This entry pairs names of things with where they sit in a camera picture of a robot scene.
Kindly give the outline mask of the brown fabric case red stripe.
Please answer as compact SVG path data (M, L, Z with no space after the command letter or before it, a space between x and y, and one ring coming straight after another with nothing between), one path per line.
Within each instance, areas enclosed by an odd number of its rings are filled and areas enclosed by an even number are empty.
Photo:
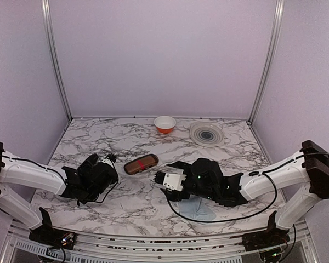
M158 163L159 159L155 154L148 154L126 163L123 169L128 175L134 175L154 167Z

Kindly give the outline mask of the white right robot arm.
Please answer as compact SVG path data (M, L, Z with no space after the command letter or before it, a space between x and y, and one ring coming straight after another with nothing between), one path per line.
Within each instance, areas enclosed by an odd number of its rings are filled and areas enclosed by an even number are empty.
M158 171L154 182L161 185L167 202L180 202L190 196L214 201L224 207L237 207L268 192L300 184L294 196L269 216L269 225L260 240L273 245L292 225L324 199L329 199L329 152L311 140L283 161L260 170L225 176L216 161L199 158L193 163L177 161L172 168L180 174Z

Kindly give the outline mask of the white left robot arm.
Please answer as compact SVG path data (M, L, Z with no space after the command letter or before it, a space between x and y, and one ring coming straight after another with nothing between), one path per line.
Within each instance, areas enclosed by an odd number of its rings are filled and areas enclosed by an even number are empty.
M0 142L0 209L22 222L47 244L58 240L58 231L52 227L50 216L42 208L36 208L14 190L11 184L23 185L50 192L78 203L96 202L110 185L118 182L113 154L100 159L90 155L74 169L51 167L20 158L7 152Z

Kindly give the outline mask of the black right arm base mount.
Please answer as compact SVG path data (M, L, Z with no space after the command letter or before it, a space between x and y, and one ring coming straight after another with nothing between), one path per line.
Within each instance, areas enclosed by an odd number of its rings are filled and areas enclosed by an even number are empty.
M269 216L266 230L242 235L242 245L246 251L273 247L290 241L289 230L277 228L275 223L276 213L277 211L274 211Z

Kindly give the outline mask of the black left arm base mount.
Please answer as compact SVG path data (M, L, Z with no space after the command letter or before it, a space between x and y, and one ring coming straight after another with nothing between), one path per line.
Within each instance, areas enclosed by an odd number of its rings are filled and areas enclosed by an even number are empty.
M49 213L43 208L39 208L39 211L42 216L42 224L38 228L30 230L29 240L52 245L54 248L72 250L75 246L76 233L54 228Z

